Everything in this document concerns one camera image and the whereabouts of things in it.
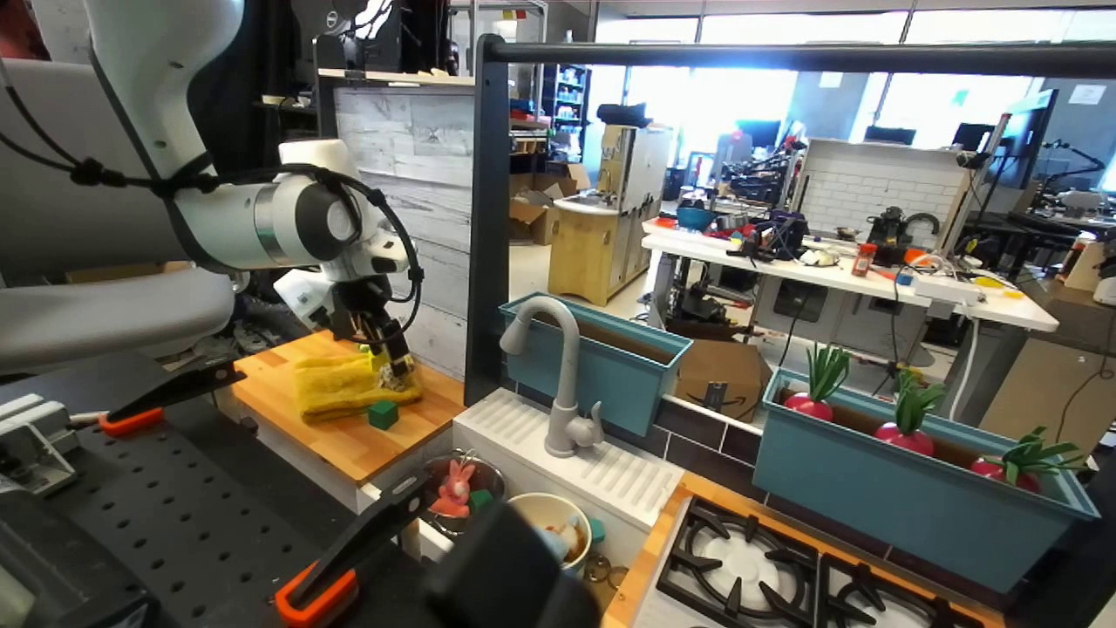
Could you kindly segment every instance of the white wall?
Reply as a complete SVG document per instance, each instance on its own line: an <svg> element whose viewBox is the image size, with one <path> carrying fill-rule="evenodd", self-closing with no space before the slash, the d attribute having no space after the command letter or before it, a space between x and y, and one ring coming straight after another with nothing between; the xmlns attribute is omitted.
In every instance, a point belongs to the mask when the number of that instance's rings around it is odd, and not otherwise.
<svg viewBox="0 0 1116 628"><path fill-rule="evenodd" d="M470 88L337 88L337 138L353 146L365 184L410 232L427 292L410 353L465 376L466 332L466 253L470 253L470 161L473 91Z"/></svg>

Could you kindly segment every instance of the faucet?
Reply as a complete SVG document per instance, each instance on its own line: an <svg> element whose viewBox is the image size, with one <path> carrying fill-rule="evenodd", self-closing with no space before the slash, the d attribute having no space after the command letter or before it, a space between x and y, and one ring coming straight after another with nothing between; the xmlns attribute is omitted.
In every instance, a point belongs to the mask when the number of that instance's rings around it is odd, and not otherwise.
<svg viewBox="0 0 1116 628"><path fill-rule="evenodd" d="M499 349L508 357L520 357L528 347L531 318L545 311L560 329L560 362L557 362L557 396L552 403L552 421L546 421L546 454L552 459L572 459L575 452L594 452L603 445L599 434L599 403L594 405L594 418L578 415L578 322L572 311L553 297L531 297L517 322L502 332Z"/></svg>

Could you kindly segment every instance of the stove burner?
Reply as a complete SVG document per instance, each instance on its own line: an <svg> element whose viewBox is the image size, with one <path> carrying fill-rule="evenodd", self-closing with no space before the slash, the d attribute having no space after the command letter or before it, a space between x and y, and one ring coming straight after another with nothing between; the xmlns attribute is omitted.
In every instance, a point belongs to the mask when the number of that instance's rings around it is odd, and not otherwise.
<svg viewBox="0 0 1116 628"><path fill-rule="evenodd" d="M981 628L981 620L955 613L942 598L916 598L880 578L867 564L849 564L831 554L824 559L824 619L824 626L836 628Z"/></svg>
<svg viewBox="0 0 1116 628"><path fill-rule="evenodd" d="M782 619L811 626L816 550L768 531L757 517L692 507L659 591L724 626Z"/></svg>

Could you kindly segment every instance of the green planter box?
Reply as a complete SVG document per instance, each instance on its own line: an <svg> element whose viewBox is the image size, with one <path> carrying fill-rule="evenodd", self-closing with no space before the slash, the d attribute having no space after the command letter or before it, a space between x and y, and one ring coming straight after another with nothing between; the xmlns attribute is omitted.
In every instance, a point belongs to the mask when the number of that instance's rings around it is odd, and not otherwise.
<svg viewBox="0 0 1116 628"><path fill-rule="evenodd" d="M520 314L522 299L502 305L504 326ZM644 329L623 318L599 314L594 308L568 305L582 329L578 342L578 408L599 403L599 418L622 434L644 438L652 428L659 399L674 390L676 368L694 347L683 336ZM560 332L533 318L528 349L502 357L508 381L528 390L557 396Z"/></svg>
<svg viewBox="0 0 1116 628"><path fill-rule="evenodd" d="M1007 598L1073 525L1100 520L1073 476L1046 476L1043 497L916 459L872 438L782 408L806 376L782 370L763 390L757 485L801 511L864 531L905 554ZM835 405L882 425L893 405L836 390ZM929 418L944 459L1005 454L1015 445L958 421Z"/></svg>

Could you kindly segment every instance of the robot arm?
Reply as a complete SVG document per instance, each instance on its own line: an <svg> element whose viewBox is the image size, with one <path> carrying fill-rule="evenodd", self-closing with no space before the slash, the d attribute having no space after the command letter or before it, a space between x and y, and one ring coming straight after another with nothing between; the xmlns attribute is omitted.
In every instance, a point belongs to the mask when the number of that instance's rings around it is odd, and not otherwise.
<svg viewBox="0 0 1116 628"><path fill-rule="evenodd" d="M87 0L87 10L95 70L185 247L221 270L296 270L275 282L294 314L307 326L343 314L378 353L386 349L401 374L409 347L382 311L382 276L410 264L418 299L421 270L386 199L358 181L347 149L337 139L282 146L282 174L254 184L217 181L208 168L189 83L232 43L243 4Z"/></svg>

